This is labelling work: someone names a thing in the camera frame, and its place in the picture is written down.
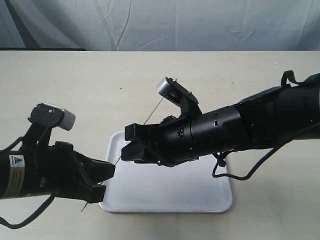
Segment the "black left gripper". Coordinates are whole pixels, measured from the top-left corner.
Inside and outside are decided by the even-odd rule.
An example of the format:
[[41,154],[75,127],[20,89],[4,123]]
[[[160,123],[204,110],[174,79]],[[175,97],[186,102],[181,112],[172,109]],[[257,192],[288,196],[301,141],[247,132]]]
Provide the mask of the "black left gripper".
[[[101,183],[114,177],[116,166],[108,161],[89,158],[73,150],[68,142],[24,149],[23,196],[55,194],[58,198],[99,203],[106,187]],[[87,173],[90,183],[84,179]]]

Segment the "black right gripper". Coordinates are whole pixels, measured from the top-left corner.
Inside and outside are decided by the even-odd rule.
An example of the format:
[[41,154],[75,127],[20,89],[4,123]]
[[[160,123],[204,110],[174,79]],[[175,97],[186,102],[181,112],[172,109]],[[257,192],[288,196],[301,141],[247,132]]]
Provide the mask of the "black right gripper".
[[173,167],[206,155],[224,156],[242,145],[242,118],[234,106],[190,116],[168,116],[158,124],[124,128],[121,160]]

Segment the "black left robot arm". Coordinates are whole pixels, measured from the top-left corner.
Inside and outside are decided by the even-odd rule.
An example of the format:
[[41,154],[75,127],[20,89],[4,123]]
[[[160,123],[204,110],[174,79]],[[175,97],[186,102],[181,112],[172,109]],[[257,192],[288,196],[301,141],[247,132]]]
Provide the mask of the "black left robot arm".
[[116,166],[89,158],[72,144],[57,141],[52,146],[22,147],[0,154],[1,199],[55,195],[57,198],[103,201],[106,186]]

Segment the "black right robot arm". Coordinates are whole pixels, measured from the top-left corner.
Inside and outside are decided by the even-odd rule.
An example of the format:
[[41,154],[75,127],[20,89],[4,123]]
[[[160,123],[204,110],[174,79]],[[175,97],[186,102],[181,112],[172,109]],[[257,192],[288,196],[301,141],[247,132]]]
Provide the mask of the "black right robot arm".
[[206,113],[197,98],[172,78],[165,77],[157,92],[180,108],[180,116],[126,126],[123,161],[174,167],[213,155],[223,167],[232,152],[320,137],[319,74],[298,82],[293,71],[285,71],[279,86]]

